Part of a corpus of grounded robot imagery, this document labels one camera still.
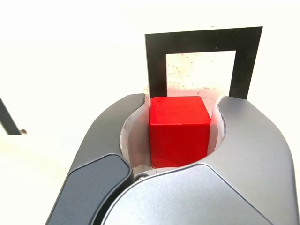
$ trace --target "dark gray gripper pad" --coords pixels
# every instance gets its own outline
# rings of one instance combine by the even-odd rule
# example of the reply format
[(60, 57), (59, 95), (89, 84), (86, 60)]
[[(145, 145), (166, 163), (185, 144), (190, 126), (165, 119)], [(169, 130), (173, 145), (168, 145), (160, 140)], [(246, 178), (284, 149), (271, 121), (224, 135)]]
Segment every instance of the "dark gray gripper pad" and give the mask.
[(120, 133), (125, 120), (144, 104), (144, 98), (144, 94), (128, 95), (95, 119), (75, 156), (47, 225), (97, 223), (118, 194), (134, 182), (132, 169), (120, 151)]
[(47, 224), (90, 224), (108, 193), (129, 175), (130, 168), (118, 155), (105, 156), (75, 170), (67, 177)]
[(270, 225), (206, 165), (167, 172), (132, 185), (102, 225)]

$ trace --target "red cube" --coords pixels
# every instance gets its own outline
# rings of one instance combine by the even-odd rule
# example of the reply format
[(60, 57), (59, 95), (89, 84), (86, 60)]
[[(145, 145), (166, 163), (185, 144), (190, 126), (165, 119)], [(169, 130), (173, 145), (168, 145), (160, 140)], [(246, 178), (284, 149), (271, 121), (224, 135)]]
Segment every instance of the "red cube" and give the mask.
[(149, 141), (153, 168), (178, 167), (204, 158), (210, 136), (210, 116), (202, 98), (153, 97)]

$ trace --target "black border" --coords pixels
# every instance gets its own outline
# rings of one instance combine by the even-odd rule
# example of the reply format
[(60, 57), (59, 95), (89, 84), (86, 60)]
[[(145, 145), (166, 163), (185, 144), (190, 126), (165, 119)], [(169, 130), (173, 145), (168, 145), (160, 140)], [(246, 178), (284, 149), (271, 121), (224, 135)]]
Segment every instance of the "black border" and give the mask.
[(11, 118), (1, 98), (0, 98), (0, 122), (8, 135), (21, 134), (13, 118)]
[(166, 55), (236, 51), (229, 96), (247, 99), (263, 27), (146, 34), (150, 97), (167, 96)]

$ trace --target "white surface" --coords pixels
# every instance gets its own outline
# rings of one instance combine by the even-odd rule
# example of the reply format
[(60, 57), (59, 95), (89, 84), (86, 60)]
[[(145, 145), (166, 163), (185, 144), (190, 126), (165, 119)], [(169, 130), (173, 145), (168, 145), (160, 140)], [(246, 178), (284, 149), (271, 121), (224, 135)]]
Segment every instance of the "white surface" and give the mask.
[(45, 224), (73, 158), (57, 136), (0, 136), (0, 224)]
[[(147, 85), (145, 33), (263, 26), (248, 99), (282, 131), (299, 177), (297, 1), (105, 4), (91, 0), (0, 3), (0, 96), (18, 127), (28, 131), (26, 138), (35, 135), (25, 143), (23, 137), (0, 137), (1, 152), (9, 152), (4, 158), (15, 166), (26, 165), (20, 173), (1, 170), (5, 185), (0, 189), (0, 207), (5, 213), (0, 224), (18, 224), (16, 208), (22, 209), (22, 224), (43, 224), (91, 123), (113, 102), (142, 92)], [(31, 151), (41, 154), (56, 148), (57, 154), (32, 159)], [(47, 157), (53, 163), (47, 163)], [(57, 160), (68, 163), (53, 173), (49, 168)], [(46, 184), (56, 181), (52, 187), (39, 186), (39, 179)]]

